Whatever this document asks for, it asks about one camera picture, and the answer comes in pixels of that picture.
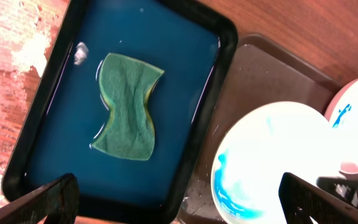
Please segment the white plate top right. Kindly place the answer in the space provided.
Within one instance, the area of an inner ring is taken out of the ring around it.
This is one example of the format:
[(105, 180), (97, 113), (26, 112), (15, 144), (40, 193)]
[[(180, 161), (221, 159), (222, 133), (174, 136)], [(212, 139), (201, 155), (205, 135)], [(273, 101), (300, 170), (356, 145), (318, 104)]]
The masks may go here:
[(339, 173), (358, 180), (358, 78), (336, 93), (324, 117), (333, 129)]

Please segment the green scrubbing sponge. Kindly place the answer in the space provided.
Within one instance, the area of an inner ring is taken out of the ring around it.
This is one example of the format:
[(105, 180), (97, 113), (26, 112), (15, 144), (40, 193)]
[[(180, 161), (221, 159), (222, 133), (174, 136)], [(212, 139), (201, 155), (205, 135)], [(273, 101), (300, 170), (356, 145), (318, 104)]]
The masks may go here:
[(155, 128), (148, 101), (164, 73), (141, 60), (107, 54), (98, 83), (109, 118), (91, 147), (119, 159), (150, 159), (155, 147)]

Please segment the dark brown serving tray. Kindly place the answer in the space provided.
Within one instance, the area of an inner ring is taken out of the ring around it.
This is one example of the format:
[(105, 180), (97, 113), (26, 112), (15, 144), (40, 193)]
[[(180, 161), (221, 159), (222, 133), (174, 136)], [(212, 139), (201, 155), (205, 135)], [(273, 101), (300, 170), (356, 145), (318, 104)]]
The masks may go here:
[(211, 194), (211, 168), (230, 127), (248, 112), (276, 101), (296, 101), (324, 113), (341, 85), (260, 34), (239, 41), (177, 220), (223, 223)]

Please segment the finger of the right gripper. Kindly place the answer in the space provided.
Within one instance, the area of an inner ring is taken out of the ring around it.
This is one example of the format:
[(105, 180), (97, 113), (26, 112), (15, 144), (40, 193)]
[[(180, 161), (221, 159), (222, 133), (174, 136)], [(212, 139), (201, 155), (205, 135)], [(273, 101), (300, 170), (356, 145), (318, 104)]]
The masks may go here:
[(358, 209), (358, 180), (319, 177), (316, 184), (320, 189)]

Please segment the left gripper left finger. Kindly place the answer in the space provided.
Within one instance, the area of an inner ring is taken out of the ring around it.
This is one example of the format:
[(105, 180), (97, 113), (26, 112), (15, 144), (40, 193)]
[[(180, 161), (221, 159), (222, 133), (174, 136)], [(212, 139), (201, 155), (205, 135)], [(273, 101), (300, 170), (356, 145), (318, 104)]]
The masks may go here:
[(0, 224), (74, 223), (80, 191), (73, 174), (65, 174), (0, 208)]

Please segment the black tray with blue water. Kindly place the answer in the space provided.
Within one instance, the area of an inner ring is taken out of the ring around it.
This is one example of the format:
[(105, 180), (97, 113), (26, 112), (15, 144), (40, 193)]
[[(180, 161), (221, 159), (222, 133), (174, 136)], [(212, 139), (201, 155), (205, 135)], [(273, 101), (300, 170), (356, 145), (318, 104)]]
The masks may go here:
[[(177, 215), (238, 43), (232, 21), (198, 1), (70, 1), (2, 179), (10, 200), (76, 176), (79, 214), (124, 223)], [(108, 53), (164, 70), (149, 101), (147, 161), (92, 149), (108, 111), (96, 71)]]

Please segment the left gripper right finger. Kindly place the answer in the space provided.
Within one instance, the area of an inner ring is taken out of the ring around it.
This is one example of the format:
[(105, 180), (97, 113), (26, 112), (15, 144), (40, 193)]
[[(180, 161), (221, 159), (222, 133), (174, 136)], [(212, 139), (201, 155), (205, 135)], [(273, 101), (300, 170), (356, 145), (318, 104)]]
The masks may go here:
[(287, 223), (358, 224), (358, 209), (295, 174), (283, 174), (278, 196)]

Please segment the white plate blue stain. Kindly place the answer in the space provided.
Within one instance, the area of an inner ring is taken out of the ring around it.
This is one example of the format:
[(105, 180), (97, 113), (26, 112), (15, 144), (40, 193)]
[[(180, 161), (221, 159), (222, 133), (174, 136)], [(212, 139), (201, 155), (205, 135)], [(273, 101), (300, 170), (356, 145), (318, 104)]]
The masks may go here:
[(226, 223), (284, 223), (278, 189), (285, 172), (311, 184), (335, 175), (331, 127), (302, 103), (269, 103), (239, 119), (226, 133), (211, 169), (214, 204)]

